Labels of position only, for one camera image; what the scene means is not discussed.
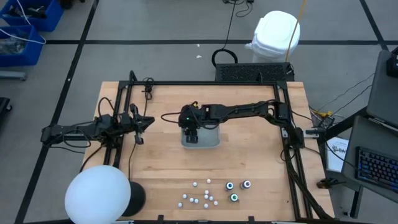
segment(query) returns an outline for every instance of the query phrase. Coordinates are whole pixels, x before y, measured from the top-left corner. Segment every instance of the floor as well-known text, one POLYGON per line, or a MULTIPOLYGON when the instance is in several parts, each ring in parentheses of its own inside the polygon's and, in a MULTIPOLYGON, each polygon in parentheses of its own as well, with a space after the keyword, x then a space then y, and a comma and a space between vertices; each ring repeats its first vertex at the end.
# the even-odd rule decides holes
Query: floor
MULTIPOLYGON (((229 38, 237 41, 227 49, 238 55, 239 62, 250 62, 252 53, 243 43, 250 42, 259 18, 273 10, 297 16, 300 5, 294 0, 256 0, 250 15, 234 18, 229 38)), ((301 41, 290 62, 296 80, 304 82, 312 107, 321 107, 368 77, 378 52, 398 45, 397 8, 396 0, 307 1, 300 22, 301 41)), ((29 77, 25 82, 0 81, 0 96, 11 98, 14 106, 0 130, 1 223, 16 221, 42 148, 39 137, 44 126, 51 120, 71 124, 91 119, 101 82, 126 80, 130 70, 138 79, 214 80, 210 59, 224 42, 231 10, 232 5, 221 0, 76 1, 54 32, 42 33, 49 44, 36 66, 2 69, 24 71, 29 77), (63 93, 69 87, 67 95, 61 94, 63 87, 63 93), (60 95, 66 96, 64 104, 58 101, 60 95)), ((217 61, 232 59, 220 54, 217 61)), ((360 84, 325 109, 337 110, 370 83, 371 79, 360 84)), ((339 114, 348 116, 364 107, 368 95, 365 92, 339 114)), ((51 149, 29 207, 26 203, 21 207, 21 211, 27 209, 26 216, 21 212, 16 223, 66 218, 63 197, 82 157, 51 149)), ((342 220, 398 220, 397 204, 367 190, 359 218, 352 220, 343 212, 351 207, 353 192, 344 187, 330 192, 335 214, 342 220)))

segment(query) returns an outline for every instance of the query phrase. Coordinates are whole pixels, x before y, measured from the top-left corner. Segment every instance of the wooden tabletop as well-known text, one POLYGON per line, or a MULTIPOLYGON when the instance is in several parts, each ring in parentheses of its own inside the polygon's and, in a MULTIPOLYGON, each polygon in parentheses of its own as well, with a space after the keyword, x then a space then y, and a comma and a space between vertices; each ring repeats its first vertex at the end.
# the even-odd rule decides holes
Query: wooden tabletop
MULTIPOLYGON (((106 96, 114 103, 117 86, 117 82, 104 82, 99 99, 106 96)), ((303 83, 288 83, 288 87, 292 109, 310 117, 303 83)), ((143 86, 134 86, 131 96, 131 103, 138 106, 140 114, 144 113, 145 105, 143 89, 143 86)), ((156 220, 158 215, 164 215, 165 220, 242 221, 253 215, 256 221, 294 220, 286 166, 280 159, 279 127, 257 117, 232 119, 220 125, 221 144, 216 149, 186 150, 180 143, 178 125, 160 118, 164 113, 179 112, 183 105, 193 101, 199 105, 220 103, 231 106, 274 99, 272 87, 159 85, 154 87, 152 94, 154 97, 148 102, 147 115, 154 116, 155 122, 142 135, 145 143, 137 146, 131 159, 131 179, 145 188, 147 200, 144 208, 129 219, 156 220), (211 184, 207 184, 206 179, 211 179, 211 184), (251 181, 250 189, 239 189, 243 180, 251 181), (194 188, 193 182, 198 182, 198 187, 194 188), (224 190, 227 182, 235 185, 231 192, 224 190), (205 190, 210 191, 218 206, 204 199, 205 190), (238 203, 228 201, 231 193, 238 194, 238 203), (183 194, 198 198, 199 204, 183 199, 183 194), (183 208, 178 208, 179 202, 183 203, 183 208), (203 208, 204 203, 209 204, 209 208, 203 208)), ((103 103, 101 113, 112 114, 112 109, 103 103)), ((167 118, 176 121, 177 115, 167 118)), ((294 121, 302 129, 312 127, 312 122, 305 118, 294 115, 294 121)), ((133 145, 134 133, 127 134, 120 163, 120 169, 126 175, 133 145)), ((316 140, 306 139, 305 145, 318 150, 316 140)), ((85 159, 98 146, 93 144, 88 148, 85 159)), ((100 150, 85 168, 102 164, 104 152, 105 149, 100 150)), ((334 217, 329 191, 316 186, 325 177, 320 156, 302 149, 302 160, 309 191, 334 217)), ((300 213, 305 217, 298 187, 297 192, 300 213)))

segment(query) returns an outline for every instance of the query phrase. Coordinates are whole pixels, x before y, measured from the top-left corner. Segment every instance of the white spherical lamp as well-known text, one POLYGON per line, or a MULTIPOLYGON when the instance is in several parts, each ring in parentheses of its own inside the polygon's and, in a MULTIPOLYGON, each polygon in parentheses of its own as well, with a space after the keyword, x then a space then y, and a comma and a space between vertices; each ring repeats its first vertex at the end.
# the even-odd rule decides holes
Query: white spherical lamp
POLYGON ((95 166, 78 174, 65 195, 65 209, 76 224, 110 224, 129 205, 131 186, 112 166, 95 166))

